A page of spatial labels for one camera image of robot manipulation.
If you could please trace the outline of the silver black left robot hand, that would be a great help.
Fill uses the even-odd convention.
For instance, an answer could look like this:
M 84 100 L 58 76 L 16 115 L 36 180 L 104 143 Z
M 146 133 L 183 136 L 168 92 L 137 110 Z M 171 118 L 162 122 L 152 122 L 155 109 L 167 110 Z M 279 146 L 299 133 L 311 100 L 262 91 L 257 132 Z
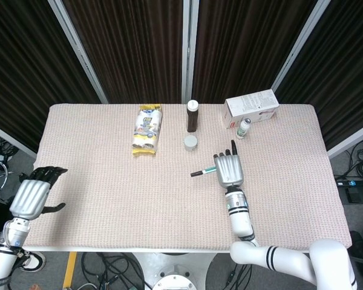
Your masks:
M 15 194 L 10 206 L 11 215 L 28 221 L 35 220 L 41 214 L 55 213 L 62 210 L 66 203 L 62 202 L 54 207 L 45 203 L 50 190 L 59 177 L 68 170 L 62 167 L 38 167 L 26 176 Z

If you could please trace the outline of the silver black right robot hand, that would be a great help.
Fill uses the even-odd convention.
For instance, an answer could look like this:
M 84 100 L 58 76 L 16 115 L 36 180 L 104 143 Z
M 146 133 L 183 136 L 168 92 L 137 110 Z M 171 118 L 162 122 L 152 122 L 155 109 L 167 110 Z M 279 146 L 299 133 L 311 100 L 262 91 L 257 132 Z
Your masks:
M 214 154 L 217 179 L 222 188 L 240 187 L 244 182 L 244 173 L 235 140 L 231 140 L 231 149 Z

